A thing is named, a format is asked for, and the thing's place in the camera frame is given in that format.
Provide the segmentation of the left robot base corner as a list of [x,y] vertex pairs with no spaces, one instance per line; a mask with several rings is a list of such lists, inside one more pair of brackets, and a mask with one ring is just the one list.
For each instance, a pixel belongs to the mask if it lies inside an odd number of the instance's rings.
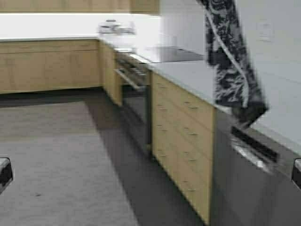
[[13,181],[13,169],[11,160],[7,157],[0,159],[0,194],[2,194]]

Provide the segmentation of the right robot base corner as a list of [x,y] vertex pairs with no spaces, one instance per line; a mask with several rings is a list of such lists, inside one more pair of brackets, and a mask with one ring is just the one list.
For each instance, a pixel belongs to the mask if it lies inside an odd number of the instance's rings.
[[292,181],[300,189],[301,188],[301,159],[295,159],[292,170]]

